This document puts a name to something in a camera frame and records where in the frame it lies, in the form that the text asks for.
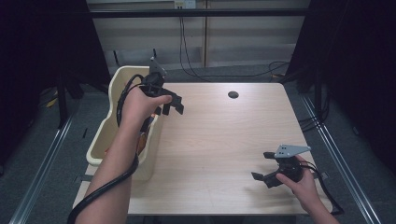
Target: wall socket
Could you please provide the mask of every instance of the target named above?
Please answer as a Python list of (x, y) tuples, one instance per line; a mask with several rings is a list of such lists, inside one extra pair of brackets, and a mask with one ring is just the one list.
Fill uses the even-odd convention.
[(196, 0), (175, 0), (175, 9), (196, 8)]

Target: horizontal black beam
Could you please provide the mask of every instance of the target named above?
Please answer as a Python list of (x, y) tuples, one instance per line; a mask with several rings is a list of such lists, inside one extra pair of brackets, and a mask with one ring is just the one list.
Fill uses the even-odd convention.
[(327, 11), (309, 9), (155, 9), (155, 10), (92, 10), (90, 12), (51, 12), (41, 15), (91, 18), (158, 18), (158, 17), (285, 17), (318, 15)]

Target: beige plastic container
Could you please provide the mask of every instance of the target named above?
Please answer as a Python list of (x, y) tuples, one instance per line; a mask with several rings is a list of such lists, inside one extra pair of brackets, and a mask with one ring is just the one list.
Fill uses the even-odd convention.
[[(123, 66), (117, 70), (108, 88), (110, 108), (107, 117), (99, 126), (87, 152), (86, 157), (90, 165), (99, 166), (105, 156), (105, 151), (110, 147), (116, 135), (119, 128), (116, 119), (117, 103), (125, 88), (125, 84), (135, 74), (146, 76), (148, 73), (149, 68), (146, 66)], [(135, 81), (136, 83), (134, 84), (137, 84), (140, 80), (137, 78)], [(139, 155), (140, 163), (133, 175), (133, 179), (148, 180), (151, 178), (162, 128), (163, 116), (155, 116), (154, 121), (151, 122), (146, 146)]]

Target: black round hole cover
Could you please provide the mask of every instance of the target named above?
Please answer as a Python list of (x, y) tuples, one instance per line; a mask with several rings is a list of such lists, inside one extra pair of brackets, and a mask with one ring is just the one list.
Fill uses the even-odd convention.
[(236, 99), (236, 98), (238, 98), (239, 94), (236, 91), (230, 91), (230, 92), (228, 92), (228, 96), (232, 99)]

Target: wooden table top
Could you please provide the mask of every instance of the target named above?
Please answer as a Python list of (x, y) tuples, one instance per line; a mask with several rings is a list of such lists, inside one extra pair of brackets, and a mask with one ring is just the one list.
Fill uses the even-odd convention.
[[(250, 172), (277, 169), (262, 155), (279, 145), (306, 146), (289, 98), (275, 83), (165, 83), (183, 97), (184, 114), (171, 108), (149, 181), (133, 180), (129, 214), (294, 215), (305, 214), (291, 190), (268, 189)], [(232, 99), (230, 91), (239, 97)], [(310, 152), (302, 156), (314, 163)], [(87, 169), (93, 175), (95, 167)], [(329, 211), (332, 204), (316, 180)], [(76, 202), (89, 182), (81, 184)]]

